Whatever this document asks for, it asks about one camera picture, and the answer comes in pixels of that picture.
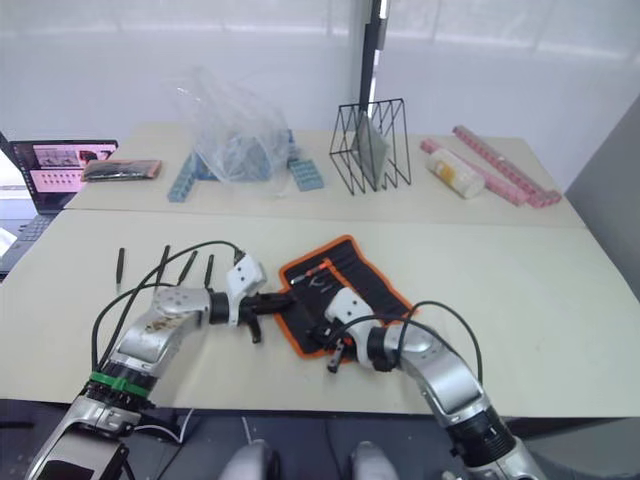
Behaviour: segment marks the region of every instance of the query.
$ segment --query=black cable wire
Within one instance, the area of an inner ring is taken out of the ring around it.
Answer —
[[[171,255],[170,257],[168,257],[166,259],[166,261],[164,262],[164,266],[166,266],[167,264],[169,264],[170,262],[172,262],[173,260],[180,258],[182,255],[185,255],[193,250],[197,250],[198,248],[203,248],[203,247],[207,247],[209,245],[226,245],[230,248],[233,249],[234,251],[234,263],[237,262],[239,260],[239,258],[241,258],[241,255],[243,255],[242,250],[240,250],[240,248],[238,248],[236,245],[234,245],[231,242],[227,242],[225,240],[211,240],[208,242],[202,242],[199,243],[197,245],[193,245],[191,247],[185,248],[184,250],[181,250],[180,252]],[[118,319],[118,323],[116,324],[116,327],[113,331],[113,334],[111,336],[111,339],[109,340],[109,344],[107,345],[106,350],[104,351],[104,353],[102,354],[102,357],[100,358],[100,361],[98,362],[98,368],[97,370],[102,370],[104,368],[104,366],[107,363],[107,360],[109,359],[109,354],[111,353],[111,350],[113,349],[116,340],[118,339],[118,336],[120,335],[120,331],[122,330],[122,326],[124,325],[124,322],[127,318],[127,315],[129,314],[129,310],[131,310],[131,306],[133,305],[133,302],[135,301],[136,297],[138,296],[138,293],[140,292],[140,290],[143,289],[144,285],[146,284],[147,281],[149,281],[149,279],[155,275],[161,268],[162,268],[163,264],[160,264],[158,266],[156,266],[153,270],[151,270],[149,273],[147,273],[147,275],[145,275],[145,277],[140,281],[140,283],[133,289],[133,292],[130,294],[129,300],[127,301],[127,304],[124,306],[124,309],[122,310],[122,313],[120,314],[120,318]]]
[[[148,283],[143,285],[140,290],[151,287],[173,287],[170,283]],[[131,290],[127,290],[126,292],[118,295],[114,298],[106,307],[102,309],[102,311],[96,317],[96,320],[93,322],[93,329],[91,330],[91,370],[95,371],[98,367],[98,332],[100,330],[100,324],[104,317],[109,313],[109,311],[115,307],[120,301],[133,294],[135,288]]]
[[[439,306],[439,307],[446,307],[446,310],[453,313],[454,316],[458,319],[461,320],[462,317],[455,312],[453,309],[451,309],[450,307],[447,307],[444,304],[441,304],[439,302],[432,302],[432,301],[425,301],[425,302],[419,302],[416,304],[417,306],[421,306],[421,305],[435,305],[435,306]],[[412,308],[411,311],[409,312],[409,314],[411,314],[412,312],[414,312],[415,309]],[[425,332],[429,333],[430,335],[432,335],[433,337],[435,337],[439,342],[441,342],[447,349],[449,349],[449,351],[451,351],[452,353],[454,353],[455,355],[457,355],[463,362],[465,361],[464,358],[462,358],[462,356],[458,353],[458,351],[453,348],[449,342],[447,342],[444,338],[442,338],[442,336],[436,332],[433,328],[428,327],[420,322],[417,322],[415,320],[412,320],[411,318],[409,318],[409,316],[407,317],[401,317],[399,315],[384,315],[384,314],[379,314],[379,315],[365,315],[363,317],[359,317],[356,318],[355,320],[351,320],[350,322],[345,323],[344,325],[342,325],[340,328],[338,328],[335,332],[333,332],[329,338],[327,339],[327,344],[325,346],[325,350],[327,350],[329,348],[330,345],[332,345],[338,338],[342,338],[344,336],[344,334],[347,332],[347,330],[349,328],[351,328],[353,325],[356,325],[358,323],[362,323],[362,322],[366,322],[368,320],[383,320],[386,322],[391,322],[391,321],[400,321],[400,322],[404,322],[405,325],[413,325],[414,327],[420,328],[422,330],[424,330]],[[463,325],[466,325],[466,327],[469,328],[470,333],[473,333],[471,330],[471,327],[469,327],[469,325],[467,324],[467,322],[465,321],[463,323]],[[482,353],[480,351],[480,345],[477,342],[477,339],[475,337],[475,334],[472,335],[472,340],[475,340],[473,342],[474,347],[476,348],[476,362],[477,362],[477,377],[478,377],[478,381],[480,382],[480,384],[482,384],[483,381],[483,367],[482,367]],[[402,353],[402,347],[404,347],[404,338],[399,338],[398,341],[398,352],[399,354]]]
[[[133,470],[131,470],[131,465],[129,465],[128,460],[124,461],[124,463],[122,464],[122,469],[124,470],[124,473],[127,474],[127,478],[129,480],[136,480],[136,476],[133,474]]]
[[[327,445],[329,446],[329,453],[331,453],[331,458],[333,459],[333,464],[336,467],[336,472],[338,473],[338,480],[343,480],[344,476],[342,475],[342,467],[340,466],[340,461],[338,460],[338,454],[333,446],[333,440],[331,440],[331,432],[329,431],[329,419],[325,418],[323,420],[324,423],[324,436],[327,441]]]

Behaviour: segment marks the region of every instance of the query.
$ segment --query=gray floor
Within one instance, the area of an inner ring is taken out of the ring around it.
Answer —
[[[35,425],[31,429],[0,430],[0,478],[23,478],[30,457],[63,414],[63,409],[54,406],[0,400],[1,421],[29,421]],[[403,479],[439,480],[443,469],[461,472],[458,461],[449,454],[448,438],[428,417],[322,418],[261,414],[246,418],[252,437],[265,439],[280,452],[284,480],[338,478],[325,435],[325,421],[344,467],[353,448],[361,440],[370,440],[385,451]],[[196,411],[189,424],[189,441],[163,479],[215,479],[234,452],[246,444],[239,415]],[[138,480],[155,480],[177,448],[141,434],[134,434],[127,444]]]
[[[32,428],[0,429],[0,479],[24,478],[32,456],[64,412],[64,406],[0,400],[0,422],[33,424]],[[164,409],[154,415],[168,420],[172,413]],[[182,422],[186,412],[179,413]],[[462,473],[460,463],[449,453],[449,439],[431,417],[248,414],[246,419],[253,439],[262,438],[280,452],[283,480],[338,479],[329,441],[343,472],[353,448],[370,440],[384,450],[401,479],[440,480],[443,470]],[[640,420],[622,420],[536,439],[528,445],[550,480],[632,480],[640,479],[639,433]],[[215,411],[196,411],[187,439],[163,480],[215,479],[235,451],[247,443],[242,417]],[[137,480],[156,480],[178,448],[139,433],[126,443]]]

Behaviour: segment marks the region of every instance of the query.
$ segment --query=black pouch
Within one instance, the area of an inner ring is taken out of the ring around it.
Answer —
[[[295,303],[276,321],[301,357],[318,357],[327,351],[327,338],[339,325],[329,322],[324,312],[338,291],[353,289],[374,313],[406,315],[411,304],[398,293],[387,278],[362,255],[350,235],[343,235],[280,269],[288,292]],[[346,357],[354,354],[347,348]]]

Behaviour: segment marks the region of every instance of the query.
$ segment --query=white table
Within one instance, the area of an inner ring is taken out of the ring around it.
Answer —
[[[267,289],[276,272],[341,234],[411,301],[430,298],[457,309],[485,356],[486,387],[501,415],[640,415],[640,307],[584,228],[306,220],[248,216],[68,210],[17,265],[0,289],[0,396],[69,402],[89,375],[89,336],[115,294],[118,247],[127,248],[124,288],[159,260],[162,247],[228,239],[260,259]],[[188,283],[200,285],[204,258]],[[230,266],[217,252],[215,283]],[[177,277],[183,265],[168,270]],[[148,307],[143,296],[130,317]],[[421,316],[473,365],[465,332],[442,312]],[[109,325],[102,330],[104,347]],[[184,345],[152,399],[160,405],[223,409],[426,413],[402,373],[301,360],[273,320],[264,343],[247,329],[208,327]]]
[[[296,143],[320,170],[326,184],[324,189],[299,192],[290,179],[282,190],[279,189],[280,196],[258,196],[238,186],[200,181],[196,182],[185,203],[170,203],[167,193],[191,151],[191,139],[180,125],[146,124],[123,141],[112,158],[160,159],[163,166],[159,178],[151,182],[90,184],[67,208],[322,220],[584,227],[566,199],[540,210],[529,205],[515,207],[489,191],[471,200],[462,200],[425,168],[425,153],[419,148],[420,141],[425,138],[422,135],[409,136],[413,173],[410,187],[401,184],[398,189],[352,197],[329,158],[331,135],[331,132],[294,132]],[[488,166],[458,139],[451,136],[434,138],[465,158]],[[556,188],[523,140],[491,138],[488,141],[541,185]]]

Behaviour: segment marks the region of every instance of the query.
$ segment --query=black wire rack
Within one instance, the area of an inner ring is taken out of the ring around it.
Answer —
[[[404,100],[340,105],[329,156],[351,195],[411,185]]]

